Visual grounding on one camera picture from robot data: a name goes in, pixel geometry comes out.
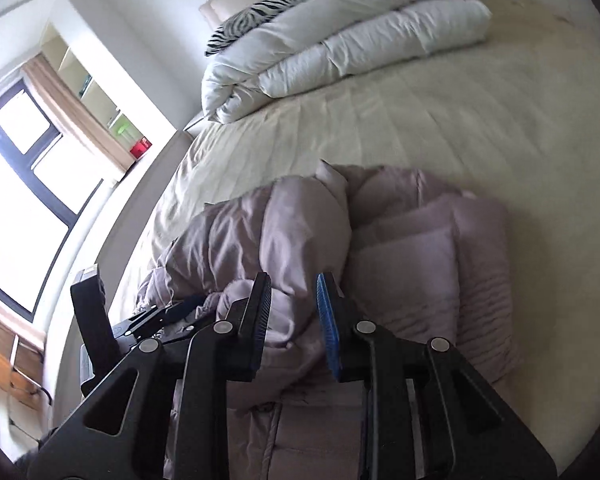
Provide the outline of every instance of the pink comforter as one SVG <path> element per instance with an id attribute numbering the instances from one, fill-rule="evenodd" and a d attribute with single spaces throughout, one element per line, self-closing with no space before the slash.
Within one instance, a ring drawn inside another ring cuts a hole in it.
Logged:
<path id="1" fill-rule="evenodd" d="M 492 383 L 508 373 L 505 215 L 418 170 L 322 162 L 314 177 L 280 178 L 193 218 L 142 283 L 138 309 L 205 293 L 195 316 L 221 319 L 257 272 L 273 288 L 261 369 L 228 385 L 232 478 L 356 477 L 360 388 L 324 366 L 314 299 L 324 270 L 396 335 L 446 337 Z"/>

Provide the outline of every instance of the curtain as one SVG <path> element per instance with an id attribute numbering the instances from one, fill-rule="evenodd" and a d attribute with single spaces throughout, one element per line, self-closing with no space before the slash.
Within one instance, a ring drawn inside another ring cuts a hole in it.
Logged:
<path id="1" fill-rule="evenodd" d="M 38 54 L 22 66 L 22 71 L 58 131 L 76 139 L 96 158 L 104 178 L 121 180 L 135 158 L 87 110 L 45 57 Z"/>

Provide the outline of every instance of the mattress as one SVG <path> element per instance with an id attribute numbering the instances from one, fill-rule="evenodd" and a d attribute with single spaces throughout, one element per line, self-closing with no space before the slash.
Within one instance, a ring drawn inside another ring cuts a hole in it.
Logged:
<path id="1" fill-rule="evenodd" d="M 510 212 L 513 402 L 565 468 L 600 423 L 600 44 L 541 7 L 485 0 L 485 44 L 206 125 L 138 241 L 110 318 L 205 203 L 334 164 L 421 168 Z"/>

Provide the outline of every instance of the white duvet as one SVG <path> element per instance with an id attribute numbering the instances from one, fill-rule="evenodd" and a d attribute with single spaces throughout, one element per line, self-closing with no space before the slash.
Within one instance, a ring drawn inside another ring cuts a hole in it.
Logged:
<path id="1" fill-rule="evenodd" d="M 309 0 L 212 59 L 203 110 L 212 121 L 231 123 L 273 99 L 477 43 L 490 21 L 478 0 Z"/>

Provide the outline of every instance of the black clamp handle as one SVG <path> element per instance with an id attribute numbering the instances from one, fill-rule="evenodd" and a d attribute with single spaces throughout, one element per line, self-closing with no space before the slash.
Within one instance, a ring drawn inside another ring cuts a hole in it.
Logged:
<path id="1" fill-rule="evenodd" d="M 70 290 L 75 318 L 84 341 L 80 349 L 80 389 L 85 397 L 134 346 L 153 337 L 165 326 L 184 319 L 206 299 L 205 295 L 196 294 L 166 308 L 153 306 L 112 327 L 105 310 L 104 285 L 97 265 L 78 272 Z M 161 341 L 189 339 L 215 320 L 212 312 L 196 320 L 183 335 L 161 338 Z"/>
<path id="2" fill-rule="evenodd" d="M 255 377 L 270 302 L 270 278 L 261 272 L 250 297 L 235 301 L 226 320 L 164 344 L 142 339 L 40 449 L 29 480 L 163 478 L 179 379 L 173 479 L 229 480 L 226 381 Z M 89 332 L 87 339 L 92 336 L 98 334 Z M 107 333 L 104 339 L 115 338 Z"/>
<path id="3" fill-rule="evenodd" d="M 317 302 L 334 376 L 365 381 L 360 479 L 415 480 L 416 448 L 427 479 L 557 478 L 535 436 L 448 340 L 407 341 L 364 319 L 330 272 L 318 277 Z"/>

